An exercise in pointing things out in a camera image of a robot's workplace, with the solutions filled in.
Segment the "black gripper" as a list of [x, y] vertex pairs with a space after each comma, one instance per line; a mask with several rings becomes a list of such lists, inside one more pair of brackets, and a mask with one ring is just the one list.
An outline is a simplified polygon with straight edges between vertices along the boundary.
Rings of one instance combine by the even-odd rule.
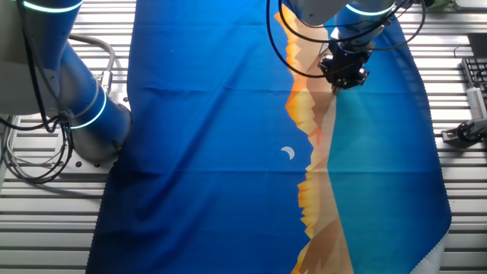
[[335, 95], [338, 95], [342, 88], [353, 88], [365, 83], [369, 71], [364, 65], [372, 55], [371, 50], [352, 52], [343, 49], [335, 40], [329, 42], [328, 50], [329, 53], [319, 61], [318, 67], [332, 85]]

